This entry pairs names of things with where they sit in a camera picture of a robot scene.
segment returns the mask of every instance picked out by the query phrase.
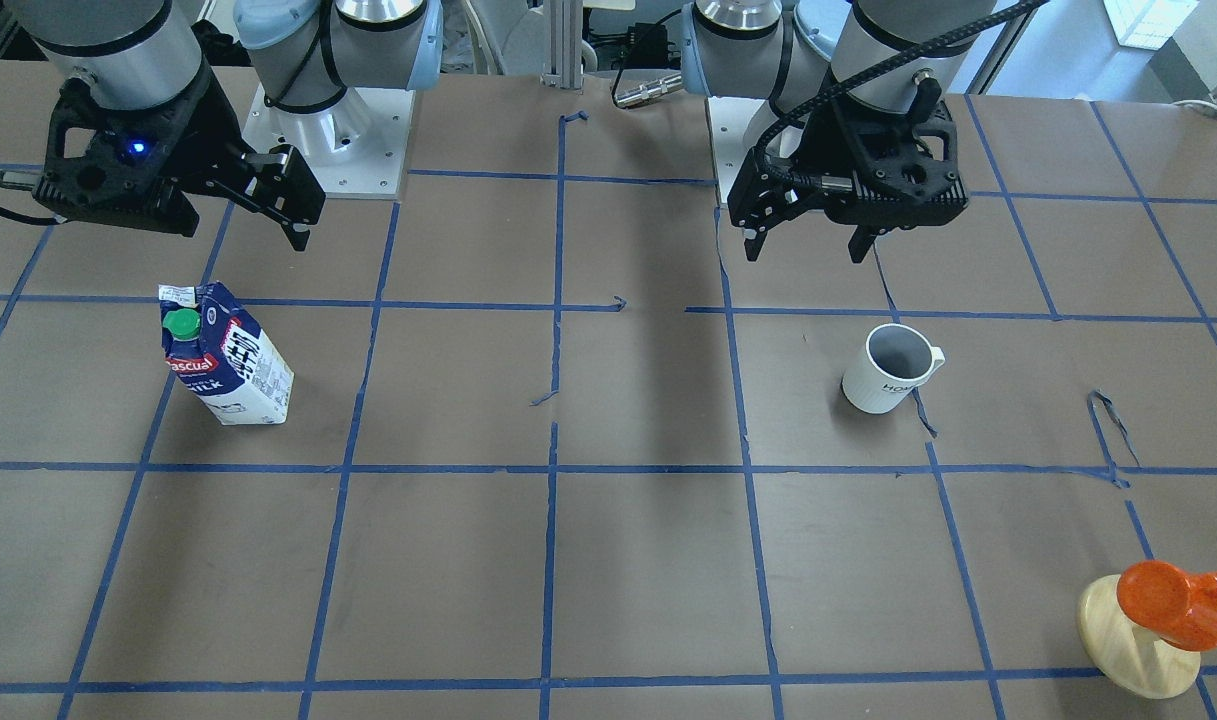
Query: black cable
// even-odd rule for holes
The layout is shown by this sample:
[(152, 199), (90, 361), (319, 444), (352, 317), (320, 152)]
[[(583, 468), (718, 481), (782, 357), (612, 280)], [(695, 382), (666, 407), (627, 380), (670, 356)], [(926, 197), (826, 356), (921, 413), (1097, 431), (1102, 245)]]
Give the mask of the black cable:
[(854, 88), (865, 85), (865, 83), (871, 81), (874, 78), (888, 74), (892, 71), (901, 68), (903, 64), (922, 58), (924, 55), (936, 54), (937, 50), (954, 45), (960, 40), (965, 40), (965, 38), (977, 35), (977, 33), (985, 29), (996, 27), (1000, 23), (1006, 23), (1009, 19), (1020, 17), (1020, 15), (1032, 12), (1032, 10), (1038, 9), (1038, 6), (1047, 2), (1048, 0), (1021, 0), (1010, 9), (1000, 10), (998, 13), (986, 15), (983, 18), (974, 19), (974, 22), (943, 32), (942, 35), (933, 36), (931, 40), (902, 50), (901, 54), (893, 55), (891, 58), (881, 61), (881, 63), (870, 64), (869, 68), (856, 73), (856, 75), (845, 79), (845, 81), (823, 88), (818, 95), (800, 102), (800, 105), (795, 106), (793, 109), (789, 109), (785, 116), (778, 118), (776, 122), (768, 126), (768, 129), (763, 131), (763, 135), (759, 135), (759, 140), (755, 142), (753, 148), (755, 164), (758, 165), (763, 173), (767, 173), (768, 178), (774, 179), (774, 181), (785, 182), (792, 187), (821, 190), (820, 178), (813, 178), (808, 176), (808, 174), (778, 168), (768, 161), (768, 144), (770, 144), (778, 135), (781, 135), (781, 133), (785, 131), (792, 122), (803, 118), (806, 114), (812, 113), (813, 109), (820, 108), (820, 106), (826, 105), (837, 96), (851, 92)]
[(608, 96), (612, 97), (613, 108), (617, 108), (617, 109), (629, 109), (629, 108), (622, 108), (621, 105), (617, 105), (617, 86), (621, 85), (621, 77), (622, 77), (623, 73), (626, 73), (626, 66), (630, 63), (630, 58), (634, 58), (635, 50), (639, 50), (639, 46), (644, 44), (644, 40), (646, 40), (647, 36), (652, 35), (654, 32), (657, 30), (657, 28), (662, 27), (662, 24), (667, 19), (671, 19), (671, 18), (675, 17), (675, 15), (679, 15), (682, 12), (684, 12), (684, 9), (678, 9), (678, 10), (675, 10), (675, 12), (667, 13), (666, 17), (663, 17), (662, 19), (657, 19), (657, 22), (650, 24), (650, 27), (647, 29), (645, 29), (645, 32), (640, 33), (639, 40), (635, 40), (634, 45), (630, 45), (630, 51), (628, 51), (628, 54), (626, 54), (626, 57), (622, 58), (622, 61), (621, 61), (621, 67), (617, 68), (617, 78), (612, 80), (612, 91), (608, 91)]
[[(795, 50), (795, 12), (793, 10), (786, 10), (781, 13), (783, 23), (783, 38), (781, 38), (781, 60), (776, 62), (776, 79), (772, 84), (772, 91), (768, 94), (768, 109), (778, 118), (785, 116), (785, 111), (781, 109), (780, 105), (776, 105), (778, 100), (781, 100), (783, 90), (786, 90), (786, 77), (790, 74), (790, 56)], [(796, 128), (803, 128), (804, 124), (800, 120), (792, 123)]]
[(324, 40), (324, 28), (329, 27), (329, 23), (324, 22), (325, 21), (324, 13), (330, 13), (332, 12), (332, 10), (333, 5), (329, 0), (320, 0), (319, 19), (316, 19), (316, 23), (319, 24), (315, 26), (315, 36), (310, 39), (310, 46), (307, 47), (305, 55), (302, 56), (301, 62), (297, 63), (297, 67), (293, 68), (292, 74), (288, 75), (288, 81), (284, 84), (284, 90), (279, 92), (279, 96), (271, 99), (270, 91), (269, 90), (265, 91), (265, 96), (262, 97), (262, 100), (265, 101), (267, 108), (279, 107), (280, 102), (284, 101), (284, 97), (287, 97), (288, 91), (291, 91), (292, 86), (296, 85), (297, 78), (301, 77), (302, 71), (305, 69), (305, 64), (310, 63), (312, 56), (315, 55), (315, 49), (319, 47), (320, 41)]
[(27, 225), (40, 225), (40, 227), (49, 227), (49, 225), (56, 225), (65, 221), (56, 218), (33, 218), (30, 215), (22, 215), (10, 210), (9, 208), (2, 208), (2, 206), (0, 206), (0, 218), (13, 220), (13, 223), (26, 223)]

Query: blue object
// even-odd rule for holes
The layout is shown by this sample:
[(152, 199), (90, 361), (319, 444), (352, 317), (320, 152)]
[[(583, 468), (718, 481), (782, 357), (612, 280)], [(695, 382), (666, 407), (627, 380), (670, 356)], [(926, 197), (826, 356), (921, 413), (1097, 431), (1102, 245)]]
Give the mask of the blue object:
[(316, 0), (237, 0), (234, 27), (245, 47), (264, 50), (301, 29), (316, 12)]
[(835, 15), (835, 9), (828, 6), (824, 0), (800, 0), (800, 4), (795, 5), (795, 27), (800, 28), (800, 35), (804, 38), (804, 43), (826, 61), (835, 58), (836, 45), (835, 38), (821, 30), (823, 27), (826, 27), (828, 23), (832, 24), (832, 21), (836, 19), (828, 17), (829, 15)]
[(413, 58), (413, 69), (408, 74), (408, 90), (430, 90), (439, 81), (439, 62), (443, 52), (444, 15), (439, 0), (426, 2), (426, 21), (421, 26), (421, 43), (417, 56)]
[(701, 69), (701, 54), (696, 49), (696, 26), (692, 19), (694, 9), (691, 4), (684, 5), (684, 36), (680, 38), (680, 69), (684, 74), (684, 90), (691, 95), (710, 96), (710, 86), (705, 81), (705, 71)]

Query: metal frame post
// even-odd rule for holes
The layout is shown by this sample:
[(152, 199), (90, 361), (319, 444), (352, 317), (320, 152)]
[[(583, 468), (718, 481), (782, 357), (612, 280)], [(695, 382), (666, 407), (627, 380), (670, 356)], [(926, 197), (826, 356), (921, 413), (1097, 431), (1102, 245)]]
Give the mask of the metal frame post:
[(545, 0), (544, 12), (550, 32), (542, 81), (581, 90), (581, 0)]

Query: mug handle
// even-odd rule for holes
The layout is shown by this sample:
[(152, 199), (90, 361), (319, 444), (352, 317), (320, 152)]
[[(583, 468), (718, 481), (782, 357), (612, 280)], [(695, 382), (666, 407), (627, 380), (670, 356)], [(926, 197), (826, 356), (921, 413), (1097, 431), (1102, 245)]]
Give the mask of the mug handle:
[(932, 375), (936, 373), (937, 369), (941, 369), (942, 365), (946, 365), (946, 354), (940, 347), (936, 345), (930, 345), (929, 351), (932, 353), (932, 367), (929, 369), (929, 375)]

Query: green bottle cap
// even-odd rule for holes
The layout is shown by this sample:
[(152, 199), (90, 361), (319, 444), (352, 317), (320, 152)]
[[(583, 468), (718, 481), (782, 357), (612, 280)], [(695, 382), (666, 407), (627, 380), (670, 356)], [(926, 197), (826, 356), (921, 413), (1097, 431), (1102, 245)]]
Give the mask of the green bottle cap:
[(195, 341), (200, 336), (200, 314), (191, 306), (183, 306), (164, 315), (164, 330), (178, 341)]

